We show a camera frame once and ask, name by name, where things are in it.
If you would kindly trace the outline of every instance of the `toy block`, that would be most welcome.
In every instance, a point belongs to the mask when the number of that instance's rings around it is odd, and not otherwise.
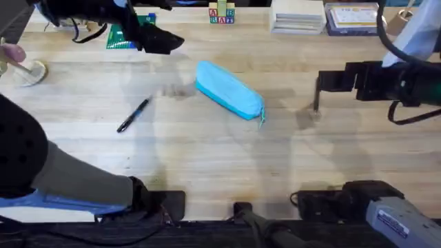
[[[234,17],[235,8],[234,3],[227,3],[227,17]]]
[[[218,17],[227,16],[227,0],[218,0]]]
[[[227,17],[218,17],[218,22],[220,24],[226,24],[227,23]]]
[[[217,17],[218,16],[218,10],[217,9],[209,9],[209,15],[211,17]]]
[[[209,3],[208,13],[211,17],[217,17],[218,16],[218,4],[217,3]]]
[[[233,24],[234,23],[234,17],[227,17],[227,24]]]
[[[218,23],[218,17],[209,17],[210,23]]]
[[[234,9],[227,9],[227,17],[234,17]]]

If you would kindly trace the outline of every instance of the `alphabet block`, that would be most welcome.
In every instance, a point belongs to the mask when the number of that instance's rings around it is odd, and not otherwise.
[[[218,17],[209,17],[210,23],[218,23]]]
[[[218,17],[218,22],[220,24],[226,24],[227,23],[227,19],[226,19],[226,17]]]
[[[234,23],[234,17],[227,17],[227,24],[233,24]]]
[[[209,9],[208,12],[209,12],[209,15],[211,17],[217,17],[218,16],[218,10],[217,9]]]
[[[218,0],[218,17],[227,16],[227,0]]]

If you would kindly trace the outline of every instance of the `person's hand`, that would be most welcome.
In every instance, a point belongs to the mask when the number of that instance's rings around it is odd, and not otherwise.
[[[0,46],[6,56],[17,63],[21,63],[26,59],[26,53],[19,45],[5,43]]]

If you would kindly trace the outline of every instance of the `black mount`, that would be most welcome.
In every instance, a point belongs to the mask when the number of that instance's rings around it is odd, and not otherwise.
[[[341,190],[300,190],[297,203],[306,221],[361,223],[369,203],[381,197],[404,199],[404,194],[383,181],[360,180],[345,183]]]

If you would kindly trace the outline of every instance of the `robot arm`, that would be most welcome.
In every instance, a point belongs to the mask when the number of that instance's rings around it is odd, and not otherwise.
[[[4,3],[10,11],[2,17],[0,31],[6,28],[17,16],[32,4],[40,10],[54,25],[67,18],[85,19],[99,23],[111,23],[121,26],[124,38],[131,41],[136,48],[148,53],[170,54],[180,47],[184,39],[164,31],[150,23],[139,23],[133,5],[138,3],[158,6],[171,10],[165,0],[16,0]]]
[[[351,92],[356,90],[359,101],[390,101],[387,118],[406,125],[441,115],[436,110],[419,116],[396,121],[394,113],[398,103],[405,107],[420,104],[441,106],[441,63],[428,59],[440,42],[441,3],[424,0],[394,44],[382,26],[385,0],[379,0],[377,31],[383,45],[390,51],[382,61],[349,62],[343,71],[319,71],[314,98],[314,112],[318,114],[320,91]]]
[[[334,191],[299,191],[297,203],[306,221],[365,221],[399,248],[441,247],[441,227],[407,201],[403,193],[382,181],[348,182],[342,190]]]

